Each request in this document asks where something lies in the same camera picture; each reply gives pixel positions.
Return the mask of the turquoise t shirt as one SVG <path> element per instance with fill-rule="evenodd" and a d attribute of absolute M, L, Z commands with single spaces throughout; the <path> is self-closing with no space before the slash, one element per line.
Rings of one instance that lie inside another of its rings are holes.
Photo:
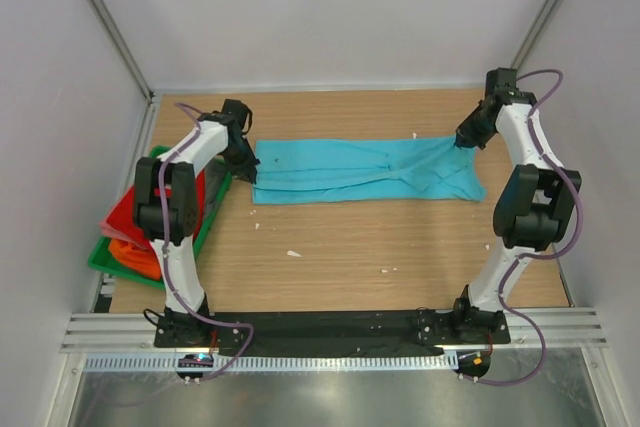
<path fill-rule="evenodd" d="M 361 200 L 481 202 L 486 189 L 474 168 L 475 151 L 455 138 L 398 140 L 260 140 L 259 205 Z"/>

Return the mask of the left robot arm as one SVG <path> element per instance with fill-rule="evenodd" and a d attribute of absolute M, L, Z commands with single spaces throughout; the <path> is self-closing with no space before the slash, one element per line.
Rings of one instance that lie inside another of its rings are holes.
<path fill-rule="evenodd" d="M 193 129 L 165 154 L 139 159 L 133 184 L 132 220 L 149 241 L 165 286 L 154 339 L 160 348 L 200 347 L 222 328 L 253 331 L 249 324 L 211 316 L 193 249 L 200 212 L 197 177 L 209 165 L 220 165 L 232 177 L 256 182 L 259 160 L 247 139 L 253 113 L 235 99 L 210 113 L 184 103 L 177 107 L 194 122 Z"/>

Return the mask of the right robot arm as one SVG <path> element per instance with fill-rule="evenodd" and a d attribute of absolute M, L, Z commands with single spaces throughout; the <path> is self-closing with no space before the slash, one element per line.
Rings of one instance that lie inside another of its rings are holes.
<path fill-rule="evenodd" d="M 464 343 L 505 335 L 506 301 L 521 273 L 532 260 L 549 259 L 547 249 L 569 224 L 582 222 L 581 175 L 553 152 L 540 122 L 543 101 L 520 90 L 520 78 L 512 68 L 489 71 L 483 99 L 456 130 L 458 148 L 483 149 L 501 136 L 513 166 L 494 208 L 497 243 L 453 307 L 451 326 Z"/>

